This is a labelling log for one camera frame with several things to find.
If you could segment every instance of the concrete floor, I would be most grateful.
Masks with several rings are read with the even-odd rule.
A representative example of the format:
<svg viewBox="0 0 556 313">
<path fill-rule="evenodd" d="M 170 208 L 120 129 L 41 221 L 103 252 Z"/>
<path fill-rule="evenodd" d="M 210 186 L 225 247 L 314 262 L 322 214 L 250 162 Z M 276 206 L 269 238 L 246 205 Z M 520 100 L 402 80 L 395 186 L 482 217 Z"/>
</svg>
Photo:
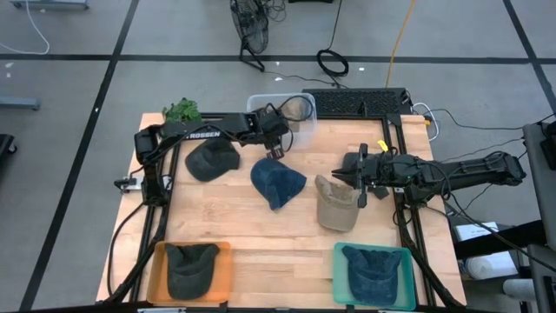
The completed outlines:
<svg viewBox="0 0 556 313">
<path fill-rule="evenodd" d="M 333 49 L 344 56 L 389 56 L 408 3 L 344 1 Z M 102 109 L 94 112 L 109 55 L 131 4 L 132 0 L 95 0 L 87 11 L 33 11 L 37 26 L 50 40 L 52 54 L 81 55 L 87 61 L 0 55 L 0 95 L 39 97 L 43 103 L 37 112 L 0 110 L 0 132 L 16 136 L 19 146 L 15 157 L 3 166 L 0 181 L 0 245 L 4 247 L 0 252 L 0 311 L 20 307 L 91 110 L 99 115 L 98 122 L 34 309 L 94 302 L 120 201 L 112 182 L 126 174 L 132 137 L 143 112 L 160 111 L 181 97 L 195 99 L 205 112 L 239 111 L 245 110 L 253 94 L 327 88 L 299 80 L 277 82 L 273 75 L 236 62 L 232 56 L 239 40 L 226 1 L 140 0 L 123 45 L 124 55 L 229 56 L 224 57 L 229 61 L 120 61 Z M 512 0 L 512 4 L 536 56 L 556 58 L 550 31 L 556 27 L 556 3 Z M 270 23 L 269 44 L 263 54 L 311 56 L 326 48 L 337 5 L 337 1 L 289 4 L 287 20 Z M 0 42 L 18 49 L 43 49 L 25 11 L 15 10 L 7 1 L 0 2 Z M 397 55 L 528 57 L 501 0 L 420 0 Z M 407 88 L 414 103 L 448 109 L 466 124 L 517 127 L 553 112 L 530 63 L 462 60 L 397 63 L 391 86 Z M 328 80 L 313 62 L 266 65 L 287 75 Z M 349 75 L 341 79 L 347 86 L 384 85 L 387 63 L 351 63 L 350 67 Z M 544 64 L 542 70 L 556 83 L 556 65 Z M 432 146 L 439 160 L 521 135 L 519 131 L 464 130 L 441 112 L 437 118 L 441 133 Z M 521 143 L 510 143 L 503 150 L 516 155 L 525 151 Z M 522 164 L 528 171 L 526 156 Z M 467 203 L 481 189 L 456 195 Z M 519 187 L 491 188 L 469 213 L 480 220 L 509 225 L 538 219 L 531 180 L 527 178 Z M 515 303 L 496 296 L 497 290 L 486 290 L 468 287 L 469 305 L 519 311 L 517 305 L 510 305 Z"/>
</svg>

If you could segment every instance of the green plant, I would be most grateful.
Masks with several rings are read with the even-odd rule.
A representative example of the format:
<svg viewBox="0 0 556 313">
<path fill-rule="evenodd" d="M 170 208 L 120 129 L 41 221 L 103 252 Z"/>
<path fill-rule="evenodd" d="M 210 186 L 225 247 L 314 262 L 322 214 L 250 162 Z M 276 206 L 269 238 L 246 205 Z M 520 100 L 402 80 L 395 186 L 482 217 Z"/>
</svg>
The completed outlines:
<svg viewBox="0 0 556 313">
<path fill-rule="evenodd" d="M 170 108 L 164 107 L 162 114 L 166 122 L 200 122 L 201 113 L 197 109 L 197 102 L 182 98 L 178 104 L 171 104 Z"/>
</svg>

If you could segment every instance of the wooden table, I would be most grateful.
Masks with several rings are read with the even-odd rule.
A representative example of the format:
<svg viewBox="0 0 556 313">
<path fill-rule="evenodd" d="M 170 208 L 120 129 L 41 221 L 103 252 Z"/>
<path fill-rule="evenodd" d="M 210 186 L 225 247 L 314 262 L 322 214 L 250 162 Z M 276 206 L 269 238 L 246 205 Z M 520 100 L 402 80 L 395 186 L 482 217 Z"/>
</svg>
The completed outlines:
<svg viewBox="0 0 556 313">
<path fill-rule="evenodd" d="M 402 121 L 407 153 L 432 159 L 423 117 L 403 116 Z M 161 114 L 144 114 L 140 128 L 154 123 L 162 123 Z M 242 157 L 241 168 L 231 170 L 212 182 L 200 183 L 189 174 L 183 161 L 200 141 L 182 144 L 166 240 L 231 243 L 235 279 L 229 307 L 345 308 L 335 303 L 332 296 L 334 244 L 342 241 L 400 246 L 398 229 L 392 222 L 392 196 L 378 200 L 369 195 L 367 207 L 361 210 L 357 224 L 348 233 L 322 228 L 316 222 L 316 175 L 336 181 L 331 177 L 330 170 L 341 166 L 346 152 L 357 151 L 360 143 L 368 143 L 369 153 L 380 152 L 377 142 L 383 139 L 378 121 L 319 120 L 318 123 L 310 149 L 291 151 L 281 160 L 308 179 L 303 192 L 276 212 L 270 210 L 268 202 L 253 187 L 249 178 L 255 162 L 265 157 L 263 146 L 241 148 L 234 143 Z M 396 145 L 394 128 L 391 132 Z M 138 167 L 134 154 L 129 170 Z M 139 192 L 122 196 L 116 226 L 141 201 Z M 429 206 L 444 211 L 438 197 L 430 201 Z M 116 240 L 113 288 L 126 277 L 136 261 L 145 212 L 146 209 L 133 217 Z M 431 210 L 420 210 L 420 220 L 430 266 L 455 299 L 466 303 L 446 218 Z M 139 299 L 145 299 L 149 271 L 150 264 L 143 272 Z M 422 276 L 415 262 L 414 272 L 420 303 L 425 304 Z M 107 295 L 105 267 L 97 298 L 104 299 Z"/>
</svg>

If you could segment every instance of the teal tray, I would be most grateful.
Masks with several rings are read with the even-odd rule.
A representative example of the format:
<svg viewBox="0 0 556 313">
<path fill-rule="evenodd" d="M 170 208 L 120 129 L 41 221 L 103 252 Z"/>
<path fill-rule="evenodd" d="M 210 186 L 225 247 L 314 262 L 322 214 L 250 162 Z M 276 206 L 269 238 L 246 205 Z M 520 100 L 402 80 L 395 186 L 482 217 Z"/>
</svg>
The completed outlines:
<svg viewBox="0 0 556 313">
<path fill-rule="evenodd" d="M 368 251 L 400 251 L 401 262 L 398 266 L 398 296 L 396 302 L 389 307 L 380 307 L 380 309 L 393 309 L 393 310 L 414 310 L 415 303 L 415 288 L 414 288 L 414 269 L 411 258 L 411 252 L 406 248 L 394 248 L 385 246 L 373 246 L 367 244 L 357 243 L 337 243 L 334 246 L 334 275 L 333 275 L 333 291 L 334 300 L 341 304 L 352 305 L 367 305 L 374 306 L 372 303 L 363 303 L 357 301 L 351 294 L 348 282 L 348 259 L 343 255 L 341 250 L 345 246 L 350 246 L 359 250 Z"/>
</svg>

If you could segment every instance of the orange bin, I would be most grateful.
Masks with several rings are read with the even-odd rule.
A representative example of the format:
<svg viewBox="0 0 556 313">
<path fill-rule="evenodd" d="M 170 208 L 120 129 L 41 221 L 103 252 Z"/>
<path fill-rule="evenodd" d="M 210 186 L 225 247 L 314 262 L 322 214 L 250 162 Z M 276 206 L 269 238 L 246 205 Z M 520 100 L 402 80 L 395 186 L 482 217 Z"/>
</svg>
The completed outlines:
<svg viewBox="0 0 556 313">
<path fill-rule="evenodd" d="M 153 264 L 150 269 L 149 288 L 147 289 L 147 301 L 154 305 L 164 306 L 186 306 L 192 303 L 224 303 L 228 301 L 230 290 L 232 288 L 232 249 L 229 243 L 214 243 L 220 248 L 220 252 L 215 258 L 215 272 L 212 277 L 210 289 L 203 296 L 194 300 L 176 300 L 168 293 L 168 256 L 166 254 L 166 243 L 173 244 L 178 247 L 184 247 L 198 243 L 172 243 L 159 242 L 155 246 L 153 255 Z"/>
</svg>

